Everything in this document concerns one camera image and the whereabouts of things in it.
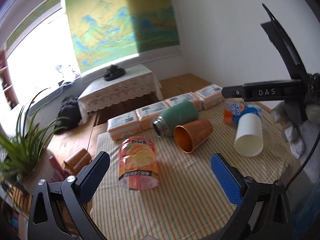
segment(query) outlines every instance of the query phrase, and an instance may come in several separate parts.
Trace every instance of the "orange box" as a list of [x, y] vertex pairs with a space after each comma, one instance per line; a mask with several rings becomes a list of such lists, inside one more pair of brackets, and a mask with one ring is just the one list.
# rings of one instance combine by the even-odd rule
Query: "orange box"
[[157, 102], [142, 108], [137, 109], [137, 116], [139, 118], [141, 127], [143, 130], [148, 130], [153, 128], [153, 121], [157, 118], [164, 110], [169, 109], [164, 101]]
[[196, 91], [195, 95], [200, 99], [202, 109], [208, 109], [224, 101], [221, 90], [222, 87], [212, 84]]
[[113, 141], [142, 132], [136, 111], [109, 119], [107, 132], [109, 132]]
[[192, 102], [198, 110], [201, 110], [201, 102], [200, 102], [199, 98], [196, 97], [194, 95], [194, 93], [192, 93], [192, 92], [185, 93], [185, 94], [182, 94], [182, 95], [178, 95], [178, 96], [175, 96], [175, 97], [172, 97], [172, 98], [168, 98], [168, 99], [165, 100], [165, 102], [170, 107], [173, 107], [173, 106], [175, 106], [175, 105], [177, 105], [179, 103], [182, 103], [184, 101]]

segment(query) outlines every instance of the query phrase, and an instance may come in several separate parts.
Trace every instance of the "bright window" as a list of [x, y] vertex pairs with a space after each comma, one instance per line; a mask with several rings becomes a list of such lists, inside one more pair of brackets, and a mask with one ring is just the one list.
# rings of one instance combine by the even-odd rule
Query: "bright window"
[[61, 81], [80, 73], [72, 45], [68, 18], [61, 9], [34, 28], [8, 57], [12, 84], [20, 103], [39, 91], [56, 90]]

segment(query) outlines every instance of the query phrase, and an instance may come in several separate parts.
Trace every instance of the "green water bottle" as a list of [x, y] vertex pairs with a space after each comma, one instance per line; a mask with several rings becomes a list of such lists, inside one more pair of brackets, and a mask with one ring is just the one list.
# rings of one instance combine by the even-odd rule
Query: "green water bottle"
[[199, 111], [190, 101], [184, 101], [162, 112], [153, 121], [153, 128], [160, 137], [173, 136], [177, 125], [183, 125], [199, 119]]

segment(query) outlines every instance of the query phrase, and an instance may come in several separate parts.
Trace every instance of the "barcode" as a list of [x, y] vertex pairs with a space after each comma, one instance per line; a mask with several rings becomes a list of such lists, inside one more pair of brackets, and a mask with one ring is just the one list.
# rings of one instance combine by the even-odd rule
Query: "barcode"
[[221, 88], [213, 87], [213, 90], [214, 90], [215, 92], [217, 92], [217, 91], [221, 90]]
[[132, 122], [133, 121], [133, 117], [131, 117], [131, 118], [128, 118], [128, 119], [125, 119], [125, 123], [129, 123], [129, 122]]
[[160, 110], [162, 110], [162, 109], [166, 109], [167, 107], [165, 106], [165, 104], [163, 102], [161, 102], [159, 104], [159, 108], [160, 108]]
[[191, 100], [191, 99], [194, 99], [194, 97], [192, 95], [185, 95], [184, 99], [185, 100]]
[[111, 120], [110, 128], [115, 127], [116, 125], [117, 125], [117, 120], [116, 119]]

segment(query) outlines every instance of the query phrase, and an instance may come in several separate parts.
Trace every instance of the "snack package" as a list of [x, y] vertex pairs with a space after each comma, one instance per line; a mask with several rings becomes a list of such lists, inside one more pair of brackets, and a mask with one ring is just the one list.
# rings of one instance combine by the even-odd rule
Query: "snack package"
[[164, 101], [154, 103], [149, 106], [145, 106], [137, 109], [137, 115], [143, 130], [148, 130], [153, 128], [153, 121], [158, 117], [164, 110], [169, 109]]
[[107, 132], [114, 141], [142, 132], [136, 111], [109, 119]]
[[262, 119], [262, 108], [260, 106], [226, 102], [223, 121], [237, 125], [240, 117], [248, 113], [256, 114]]
[[143, 137], [130, 137], [119, 148], [119, 185], [149, 190], [159, 185], [155, 145]]
[[165, 102], [170, 106], [170, 107], [173, 107], [177, 104], [180, 104], [184, 101], [190, 101], [192, 102], [196, 108], [198, 110], [201, 110], [201, 102], [200, 102], [200, 99], [197, 98], [192, 92], [190, 93], [185, 93], [185, 94], [182, 94], [182, 95], [178, 95], [178, 96], [175, 96], [173, 98], [168, 98], [165, 100]]
[[195, 95], [200, 99], [202, 109], [208, 109], [224, 101], [221, 90], [222, 87], [212, 84], [196, 91]]

